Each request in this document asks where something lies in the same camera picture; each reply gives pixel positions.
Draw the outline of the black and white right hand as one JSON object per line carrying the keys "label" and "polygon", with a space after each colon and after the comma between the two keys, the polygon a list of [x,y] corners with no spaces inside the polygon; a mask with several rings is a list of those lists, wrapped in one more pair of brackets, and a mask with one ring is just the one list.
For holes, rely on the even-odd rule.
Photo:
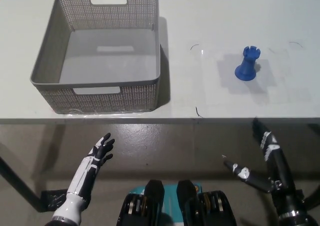
{"label": "black and white right hand", "polygon": [[253,137],[258,142],[267,165],[267,178],[229,160],[225,160],[224,165],[240,181],[264,193],[271,194],[279,217],[283,217],[285,214],[305,214],[306,207],[295,187],[291,169],[275,135],[257,118],[252,121],[252,130]]}

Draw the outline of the white and black left hand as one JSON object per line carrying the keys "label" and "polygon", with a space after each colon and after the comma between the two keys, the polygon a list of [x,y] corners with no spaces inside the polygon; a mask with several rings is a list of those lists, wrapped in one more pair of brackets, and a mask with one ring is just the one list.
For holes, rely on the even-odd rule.
{"label": "white and black left hand", "polygon": [[114,139],[107,133],[83,158],[66,192],[65,202],[55,210],[47,225],[80,225],[100,168],[113,157]]}

